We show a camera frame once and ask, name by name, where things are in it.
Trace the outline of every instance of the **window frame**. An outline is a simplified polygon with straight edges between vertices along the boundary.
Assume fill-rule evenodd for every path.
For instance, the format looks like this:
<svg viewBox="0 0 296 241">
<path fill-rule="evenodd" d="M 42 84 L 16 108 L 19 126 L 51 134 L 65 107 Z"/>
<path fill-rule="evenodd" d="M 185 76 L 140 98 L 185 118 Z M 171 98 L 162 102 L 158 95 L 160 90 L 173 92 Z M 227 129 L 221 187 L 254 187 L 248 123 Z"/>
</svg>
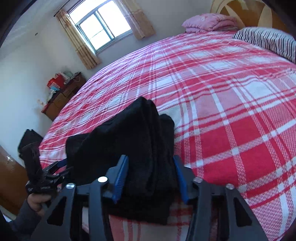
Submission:
<svg viewBox="0 0 296 241">
<path fill-rule="evenodd" d="M 85 15 L 78 23 L 75 24 L 75 27 L 78 29 L 78 31 L 82 34 L 82 36 L 84 37 L 84 39 L 87 41 L 87 43 L 91 46 L 91 48 L 93 49 L 93 51 L 98 54 L 100 52 L 102 52 L 104 49 L 106 49 L 107 47 L 113 45 L 114 43 L 116 43 L 117 41 L 131 35 L 133 32 L 132 30 L 128 30 L 125 33 L 122 33 L 121 35 L 115 37 L 114 34 L 112 33 L 112 31 L 110 30 L 110 28 L 108 27 L 107 23 L 105 22 L 105 20 L 103 19 L 103 17 L 101 16 L 101 14 L 99 13 L 98 9 L 100 7 L 102 7 L 103 5 L 107 4 L 108 2 L 115 2 L 114 0 L 107 0 L 103 3 L 101 3 L 99 6 L 95 7 L 93 10 L 91 10 L 87 15 Z M 80 1 L 79 4 L 77 4 L 77 6 L 72 7 L 69 11 L 68 14 L 70 15 L 70 13 L 76 9 L 83 1 Z M 80 27 L 80 24 L 82 24 L 86 19 L 88 19 L 91 15 L 94 15 L 98 21 L 100 22 L 100 24 L 103 27 L 103 30 L 107 33 L 107 35 L 109 36 L 109 38 L 111 39 L 109 42 L 107 42 L 106 44 L 104 44 L 102 47 L 100 47 L 98 50 L 95 49 L 95 47 L 92 45 L 91 41 L 89 40 L 89 38 L 86 36 L 86 34 L 84 33 L 84 31 L 82 30 L 82 28 Z"/>
</svg>

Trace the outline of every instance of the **black folded clothing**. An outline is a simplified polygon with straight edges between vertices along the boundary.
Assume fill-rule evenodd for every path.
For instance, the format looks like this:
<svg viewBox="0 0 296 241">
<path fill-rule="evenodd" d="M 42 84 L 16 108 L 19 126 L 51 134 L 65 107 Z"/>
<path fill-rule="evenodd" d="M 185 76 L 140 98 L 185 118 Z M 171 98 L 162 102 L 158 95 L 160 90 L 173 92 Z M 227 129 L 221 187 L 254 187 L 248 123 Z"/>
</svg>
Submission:
<svg viewBox="0 0 296 241">
<path fill-rule="evenodd" d="M 91 133 L 67 140 L 67 167 L 73 167 L 69 181 L 91 183 L 127 155 L 123 194 L 109 213 L 165 225 L 177 189 L 173 146 L 173 120 L 159 116 L 154 103 L 140 97 Z"/>
</svg>

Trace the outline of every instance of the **striped pillow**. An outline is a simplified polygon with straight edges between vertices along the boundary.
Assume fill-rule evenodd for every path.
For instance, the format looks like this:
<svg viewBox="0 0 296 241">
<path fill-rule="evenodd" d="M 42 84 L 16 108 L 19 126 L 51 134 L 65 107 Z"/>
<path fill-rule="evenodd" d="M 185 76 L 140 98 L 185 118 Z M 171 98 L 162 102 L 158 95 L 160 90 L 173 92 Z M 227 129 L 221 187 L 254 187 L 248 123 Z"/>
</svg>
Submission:
<svg viewBox="0 0 296 241">
<path fill-rule="evenodd" d="M 247 27 L 239 30 L 233 38 L 271 50 L 296 64 L 296 41 L 281 30 Z"/>
</svg>

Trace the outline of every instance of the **window sill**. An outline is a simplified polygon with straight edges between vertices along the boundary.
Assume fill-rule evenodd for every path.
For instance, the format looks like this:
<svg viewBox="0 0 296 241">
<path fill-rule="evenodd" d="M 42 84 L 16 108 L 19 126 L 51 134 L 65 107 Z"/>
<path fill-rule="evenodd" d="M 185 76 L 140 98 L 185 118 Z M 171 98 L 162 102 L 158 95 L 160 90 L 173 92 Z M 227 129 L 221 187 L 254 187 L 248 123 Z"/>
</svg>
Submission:
<svg viewBox="0 0 296 241">
<path fill-rule="evenodd" d="M 133 34 L 132 30 L 129 30 L 121 35 L 119 35 L 118 37 L 116 37 L 114 40 L 112 40 L 111 42 L 105 44 L 103 47 L 101 47 L 99 50 L 96 51 L 96 55 L 100 54 L 101 52 L 103 52 L 105 49 L 107 49 L 108 47 L 110 47 L 111 45 L 117 43 L 118 41 L 126 38 L 127 36 L 130 36 L 131 34 Z"/>
</svg>

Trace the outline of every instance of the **pink folded quilt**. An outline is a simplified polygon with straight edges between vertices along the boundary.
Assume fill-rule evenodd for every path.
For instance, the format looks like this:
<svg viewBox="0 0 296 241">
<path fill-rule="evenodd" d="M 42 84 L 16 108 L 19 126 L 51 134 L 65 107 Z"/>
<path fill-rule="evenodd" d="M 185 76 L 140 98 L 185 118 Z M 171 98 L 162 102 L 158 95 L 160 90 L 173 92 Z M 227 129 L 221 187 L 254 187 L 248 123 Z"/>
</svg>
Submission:
<svg viewBox="0 0 296 241">
<path fill-rule="evenodd" d="M 235 17 L 216 13 L 206 13 L 186 20 L 183 27 L 191 32 L 238 30 Z"/>
</svg>

